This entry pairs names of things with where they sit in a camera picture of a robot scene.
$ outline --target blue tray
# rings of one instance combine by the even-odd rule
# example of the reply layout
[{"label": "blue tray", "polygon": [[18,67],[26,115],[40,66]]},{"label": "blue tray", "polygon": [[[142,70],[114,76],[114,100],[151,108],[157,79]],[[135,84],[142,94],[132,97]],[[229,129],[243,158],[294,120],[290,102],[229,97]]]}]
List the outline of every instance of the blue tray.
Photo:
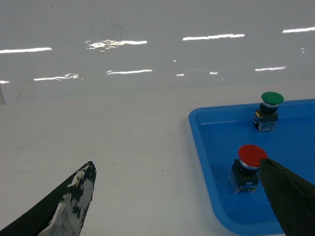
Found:
[{"label": "blue tray", "polygon": [[256,192],[234,194],[228,178],[238,149],[262,147],[268,156],[315,184],[315,99],[287,101],[277,113],[274,131],[258,132],[252,124],[259,104],[199,108],[189,115],[213,211],[240,235],[283,234],[259,183]]}]

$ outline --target white table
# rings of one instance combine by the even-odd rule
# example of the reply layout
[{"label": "white table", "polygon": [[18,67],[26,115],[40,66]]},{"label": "white table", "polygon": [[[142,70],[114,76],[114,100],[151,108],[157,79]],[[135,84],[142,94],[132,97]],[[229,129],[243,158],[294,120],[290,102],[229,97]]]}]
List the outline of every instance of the white table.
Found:
[{"label": "white table", "polygon": [[315,98],[315,82],[223,86],[0,106],[0,228],[87,161],[87,236],[233,236],[212,212],[188,122],[199,107]]}]

